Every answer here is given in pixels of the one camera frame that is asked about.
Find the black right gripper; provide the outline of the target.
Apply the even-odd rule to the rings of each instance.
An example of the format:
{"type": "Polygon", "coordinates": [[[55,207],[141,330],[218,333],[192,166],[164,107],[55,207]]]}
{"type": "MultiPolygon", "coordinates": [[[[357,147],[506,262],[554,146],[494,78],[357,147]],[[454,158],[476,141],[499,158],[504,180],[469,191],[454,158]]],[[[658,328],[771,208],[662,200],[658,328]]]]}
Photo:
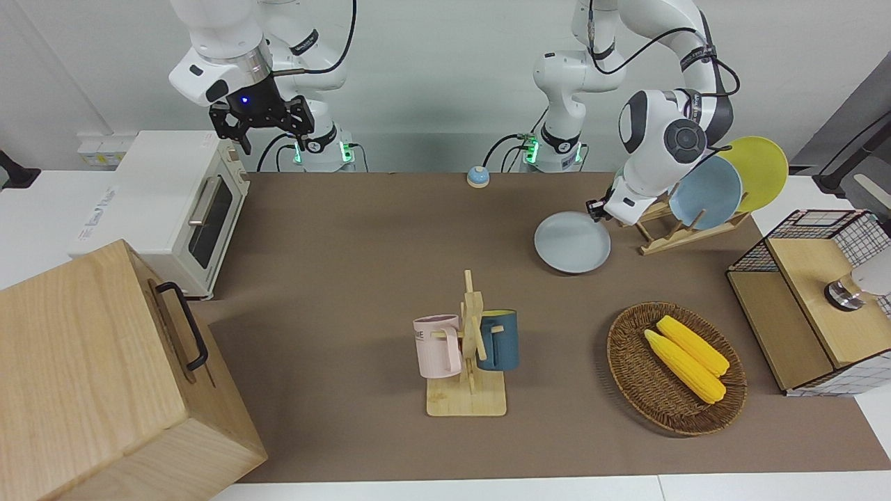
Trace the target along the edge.
{"type": "Polygon", "coordinates": [[[274,73],[227,95],[225,102],[211,104],[209,117],[217,136],[233,141],[247,155],[253,148],[247,137],[251,128],[279,128],[299,141],[315,131],[308,100],[300,94],[284,100],[274,73]]]}

